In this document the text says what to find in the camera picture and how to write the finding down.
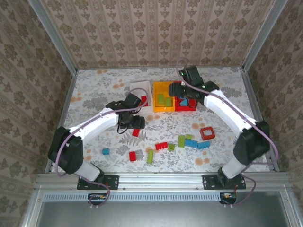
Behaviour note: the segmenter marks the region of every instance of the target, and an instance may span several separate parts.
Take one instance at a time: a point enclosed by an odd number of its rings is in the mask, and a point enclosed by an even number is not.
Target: vent grille
[[[88,201],[87,192],[48,192],[44,195],[44,202],[59,201]],[[220,201],[219,192],[178,192],[178,193],[157,193],[157,192],[112,192],[108,201],[137,201],[137,202],[175,202],[175,201]]]

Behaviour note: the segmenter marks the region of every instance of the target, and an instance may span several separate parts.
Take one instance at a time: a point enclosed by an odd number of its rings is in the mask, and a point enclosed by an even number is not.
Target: yellow tray
[[[153,83],[153,110],[154,112],[174,112],[175,111],[175,98],[169,96],[169,85],[173,81],[154,82]],[[158,104],[158,94],[164,95],[164,104]],[[165,106],[165,99],[171,98],[171,106]]]

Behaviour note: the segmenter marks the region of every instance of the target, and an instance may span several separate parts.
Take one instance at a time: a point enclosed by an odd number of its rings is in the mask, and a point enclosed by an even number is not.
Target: lime green brick
[[[158,104],[163,105],[164,104],[164,95],[158,94]]]
[[[180,148],[185,147],[185,136],[178,137],[178,147]]]
[[[187,134],[187,135],[185,136],[185,139],[186,139],[186,140],[191,140],[192,138],[193,138],[192,135],[188,135],[188,134]]]
[[[175,151],[175,144],[169,143],[169,151]]]
[[[152,164],[152,159],[153,159],[153,150],[149,150],[148,152],[148,158],[147,158],[147,163]]]
[[[171,98],[166,98],[165,99],[165,106],[171,106]]]

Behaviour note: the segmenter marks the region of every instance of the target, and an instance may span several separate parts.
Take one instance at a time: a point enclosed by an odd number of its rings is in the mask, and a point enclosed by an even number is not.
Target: small blue brick
[[[104,148],[104,149],[102,150],[102,154],[103,154],[103,155],[109,155],[109,148]]]
[[[210,147],[210,142],[206,141],[206,142],[202,142],[202,143],[197,143],[197,148],[198,149],[204,149],[204,148],[208,148]]]
[[[183,100],[182,102],[180,102],[180,106],[187,106],[187,99]]]
[[[195,140],[185,140],[186,147],[197,148],[197,143]]]

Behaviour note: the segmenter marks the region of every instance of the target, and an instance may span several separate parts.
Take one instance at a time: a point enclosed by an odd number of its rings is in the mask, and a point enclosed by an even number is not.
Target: wall
[[[71,80],[26,0],[0,1],[0,226],[18,226]]]
[[[249,75],[271,137],[303,206],[303,1],[289,0]]]
[[[273,0],[42,0],[78,68],[241,65]]]

